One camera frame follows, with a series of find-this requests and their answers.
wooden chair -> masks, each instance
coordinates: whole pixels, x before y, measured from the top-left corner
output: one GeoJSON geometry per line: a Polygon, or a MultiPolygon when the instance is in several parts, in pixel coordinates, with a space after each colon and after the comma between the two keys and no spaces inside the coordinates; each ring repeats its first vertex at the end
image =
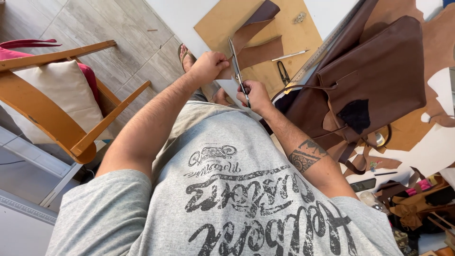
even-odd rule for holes
{"type": "Polygon", "coordinates": [[[151,85],[151,82],[145,82],[124,101],[120,101],[97,78],[96,85],[100,96],[100,109],[104,119],[89,133],[86,133],[46,95],[12,71],[39,67],[62,60],[80,62],[78,56],[101,51],[116,44],[114,40],[109,40],[67,51],[0,61],[0,100],[34,123],[76,162],[86,164],[92,161],[96,155],[94,140],[147,86],[151,85]]]}

white cushion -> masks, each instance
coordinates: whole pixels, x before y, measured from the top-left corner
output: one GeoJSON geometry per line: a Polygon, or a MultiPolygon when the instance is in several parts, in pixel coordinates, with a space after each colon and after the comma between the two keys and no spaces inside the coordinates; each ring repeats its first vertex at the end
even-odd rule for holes
{"type": "MultiPolygon", "coordinates": [[[[14,74],[33,85],[55,102],[86,133],[103,119],[101,110],[76,61],[50,63],[41,67],[16,71],[14,74]]],[[[0,101],[0,105],[13,118],[16,125],[32,143],[55,143],[16,110],[2,101],[0,101]]],[[[112,134],[106,129],[97,140],[112,138],[112,134]]]]}

workbench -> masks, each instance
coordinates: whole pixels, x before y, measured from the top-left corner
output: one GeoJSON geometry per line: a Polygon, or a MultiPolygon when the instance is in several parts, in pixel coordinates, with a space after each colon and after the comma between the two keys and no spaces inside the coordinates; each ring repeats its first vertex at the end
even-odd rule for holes
{"type": "MultiPolygon", "coordinates": [[[[192,51],[197,58],[205,51],[210,51],[208,46],[194,30],[194,26],[216,5],[218,0],[146,0],[161,19],[169,26],[175,35],[192,51]]],[[[311,15],[321,38],[325,40],[332,30],[338,25],[343,17],[357,3],[357,0],[305,0],[309,14],[311,15]]],[[[442,1],[417,0],[417,8],[424,13],[426,20],[434,17],[442,9],[442,1]]],[[[239,105],[236,99],[238,84],[234,80],[218,80],[229,96],[239,105]]],[[[446,68],[436,73],[429,81],[429,85],[438,93],[438,101],[448,115],[454,115],[453,100],[450,88],[449,69],[446,68]]],[[[259,120],[260,117],[245,109],[250,115],[259,120]]],[[[361,153],[362,147],[356,148],[361,153]]],[[[407,181],[412,173],[410,166],[419,169],[422,174],[429,176],[446,168],[455,161],[455,128],[444,128],[436,124],[427,135],[409,152],[400,150],[386,150],[382,155],[372,150],[372,156],[384,156],[402,161],[403,163],[394,171],[397,174],[376,176],[378,187],[389,179],[407,181]]],[[[386,169],[378,169],[376,174],[390,172],[386,169]]],[[[370,179],[373,173],[364,175],[351,175],[347,177],[350,183],[370,179]]]]}

foot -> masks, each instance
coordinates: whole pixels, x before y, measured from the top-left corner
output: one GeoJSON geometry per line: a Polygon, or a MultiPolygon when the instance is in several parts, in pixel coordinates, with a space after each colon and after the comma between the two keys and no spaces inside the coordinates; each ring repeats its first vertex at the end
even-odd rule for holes
{"type": "MultiPolygon", "coordinates": [[[[182,59],[182,56],[186,51],[190,52],[185,45],[182,45],[180,47],[180,59],[182,59]]],[[[185,58],[183,59],[183,70],[185,71],[185,73],[190,71],[190,69],[193,65],[194,65],[193,59],[189,56],[189,54],[187,54],[185,56],[185,58]]]]}
{"type": "Polygon", "coordinates": [[[223,88],[220,88],[217,93],[213,95],[213,102],[219,105],[229,106],[231,103],[226,99],[228,94],[223,88]]]}

gray t-shirt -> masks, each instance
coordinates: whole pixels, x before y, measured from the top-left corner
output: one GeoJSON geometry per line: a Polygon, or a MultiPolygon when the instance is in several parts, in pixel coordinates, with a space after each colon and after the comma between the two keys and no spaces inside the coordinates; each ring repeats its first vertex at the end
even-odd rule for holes
{"type": "Polygon", "coordinates": [[[152,171],[66,193],[47,255],[402,255],[384,213],[323,195],[245,112],[188,102],[152,171]]]}

